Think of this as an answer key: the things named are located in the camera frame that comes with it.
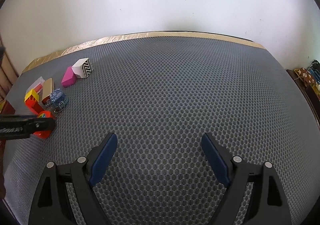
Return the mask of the orange tape measure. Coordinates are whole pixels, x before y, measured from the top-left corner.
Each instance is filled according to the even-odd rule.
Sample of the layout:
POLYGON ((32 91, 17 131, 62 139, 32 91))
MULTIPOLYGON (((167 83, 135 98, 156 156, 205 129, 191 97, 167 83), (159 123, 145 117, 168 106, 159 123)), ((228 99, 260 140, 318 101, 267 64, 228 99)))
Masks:
MULTIPOLYGON (((56 117, 50 112, 50 111, 42 111, 37 115, 37 118, 52 118, 54 121, 56 121, 56 117)), ((33 133, 36 137, 39 137, 41 139, 47 139, 52 131, 54 130, 55 126, 50 130, 44 130, 44 131, 36 131, 33 133)))

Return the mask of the red toffee tin gold interior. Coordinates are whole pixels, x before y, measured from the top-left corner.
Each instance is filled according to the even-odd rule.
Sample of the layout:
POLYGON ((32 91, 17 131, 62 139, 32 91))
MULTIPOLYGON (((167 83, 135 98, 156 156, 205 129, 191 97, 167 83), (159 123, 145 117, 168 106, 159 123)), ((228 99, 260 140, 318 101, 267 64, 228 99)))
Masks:
MULTIPOLYGON (((1 102, 1 114, 14 114, 14 113, 15 113, 15 109, 7 100, 4 100, 1 102)), ((1 139, 0 144, 1 144, 0 146, 0 199, 2 200, 5 198, 5 194, 6 194, 6 189, 4 186, 4 176, 3 176, 3 156, 4 156, 6 140, 1 139)))

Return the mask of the red block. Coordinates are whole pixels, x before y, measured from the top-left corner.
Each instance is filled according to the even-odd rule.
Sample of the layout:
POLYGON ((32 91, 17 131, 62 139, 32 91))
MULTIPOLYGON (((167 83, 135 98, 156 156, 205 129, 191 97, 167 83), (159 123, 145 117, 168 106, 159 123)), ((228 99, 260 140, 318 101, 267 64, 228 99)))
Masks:
POLYGON ((25 105, 33 114, 36 114, 36 115, 44 111, 43 107, 38 103, 38 101, 30 98, 25 101, 25 105))

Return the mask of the yellow cube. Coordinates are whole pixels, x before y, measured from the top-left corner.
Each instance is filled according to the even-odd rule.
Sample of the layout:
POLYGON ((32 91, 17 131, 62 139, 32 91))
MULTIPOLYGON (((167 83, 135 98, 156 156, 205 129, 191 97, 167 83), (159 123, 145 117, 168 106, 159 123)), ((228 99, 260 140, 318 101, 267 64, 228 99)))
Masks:
POLYGON ((35 91, 35 89, 29 90, 24 96, 24 102, 27 103, 28 100, 36 101, 37 103, 40 100, 39 94, 35 91))

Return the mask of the clear case with red card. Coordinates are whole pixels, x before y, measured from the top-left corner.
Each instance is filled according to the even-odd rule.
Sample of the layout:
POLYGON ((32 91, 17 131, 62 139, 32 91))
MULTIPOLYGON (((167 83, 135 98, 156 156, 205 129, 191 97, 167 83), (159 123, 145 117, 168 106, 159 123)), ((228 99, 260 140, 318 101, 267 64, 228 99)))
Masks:
POLYGON ((43 77, 39 77, 27 88, 25 94, 27 94, 30 90, 35 90, 35 92, 39 94, 43 89, 44 82, 45 79, 43 77))

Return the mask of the blue patterned round tin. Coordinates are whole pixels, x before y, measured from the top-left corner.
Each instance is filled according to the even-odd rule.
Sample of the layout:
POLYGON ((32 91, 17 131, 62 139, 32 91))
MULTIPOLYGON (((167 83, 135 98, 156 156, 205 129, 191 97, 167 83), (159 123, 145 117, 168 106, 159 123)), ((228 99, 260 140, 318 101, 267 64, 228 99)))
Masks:
POLYGON ((54 113, 58 114, 64 110, 69 100, 63 90, 57 88, 50 94, 50 102, 54 108, 54 113))

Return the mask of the gold red small box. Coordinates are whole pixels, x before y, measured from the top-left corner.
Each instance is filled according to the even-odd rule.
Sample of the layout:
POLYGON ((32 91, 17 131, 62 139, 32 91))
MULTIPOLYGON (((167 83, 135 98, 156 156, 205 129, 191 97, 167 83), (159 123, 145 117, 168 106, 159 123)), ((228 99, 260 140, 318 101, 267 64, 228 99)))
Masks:
POLYGON ((42 89, 42 104, 45 105, 48 103, 48 100, 50 99, 50 95, 54 90, 54 81, 52 78, 49 78, 45 80, 43 83, 43 89, 42 89))

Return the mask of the pink block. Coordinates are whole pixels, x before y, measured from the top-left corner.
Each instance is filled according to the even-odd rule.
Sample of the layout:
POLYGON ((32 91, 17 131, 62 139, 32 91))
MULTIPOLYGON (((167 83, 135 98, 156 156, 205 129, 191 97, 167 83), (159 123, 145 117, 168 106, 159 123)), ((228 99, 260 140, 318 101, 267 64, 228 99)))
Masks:
POLYGON ((67 70, 65 71, 65 74, 61 80, 61 85, 63 87, 69 87, 69 86, 74 85, 76 83, 76 80, 77 80, 77 77, 74 74, 72 67, 69 66, 67 68, 67 70))

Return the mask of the white black zigzag cube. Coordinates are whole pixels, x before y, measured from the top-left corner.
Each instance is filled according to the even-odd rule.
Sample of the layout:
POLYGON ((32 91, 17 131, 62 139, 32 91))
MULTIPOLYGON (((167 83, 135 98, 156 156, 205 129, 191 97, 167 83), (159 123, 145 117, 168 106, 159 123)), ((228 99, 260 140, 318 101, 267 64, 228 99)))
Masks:
POLYGON ((87 78, 93 71, 93 66, 89 58, 79 59, 73 66, 72 71, 78 79, 87 78))

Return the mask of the cluttered side shelf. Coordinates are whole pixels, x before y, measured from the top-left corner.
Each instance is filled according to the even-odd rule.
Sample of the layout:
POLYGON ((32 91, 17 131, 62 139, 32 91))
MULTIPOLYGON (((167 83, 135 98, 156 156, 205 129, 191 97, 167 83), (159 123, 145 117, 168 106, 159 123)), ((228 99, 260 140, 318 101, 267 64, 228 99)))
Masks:
POLYGON ((319 61, 313 60, 307 68, 286 71, 306 98, 315 116, 319 118, 319 61))

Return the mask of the grey mesh mat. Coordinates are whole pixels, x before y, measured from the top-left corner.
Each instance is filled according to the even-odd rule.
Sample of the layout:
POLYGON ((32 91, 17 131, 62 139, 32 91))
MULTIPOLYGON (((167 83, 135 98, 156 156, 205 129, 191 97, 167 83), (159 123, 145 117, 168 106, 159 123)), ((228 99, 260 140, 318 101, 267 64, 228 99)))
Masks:
POLYGON ((51 136, 5 145, 5 201, 20 224, 28 222, 45 165, 73 162, 109 132, 118 147, 94 192, 113 224, 207 224, 225 192, 201 149, 207 132, 245 161, 275 166, 293 224, 313 208, 319 128, 267 50, 184 37, 83 49, 23 73, 7 96, 16 113, 28 114, 24 95, 36 79, 59 87, 81 58, 93 72, 64 89, 69 102, 51 136))

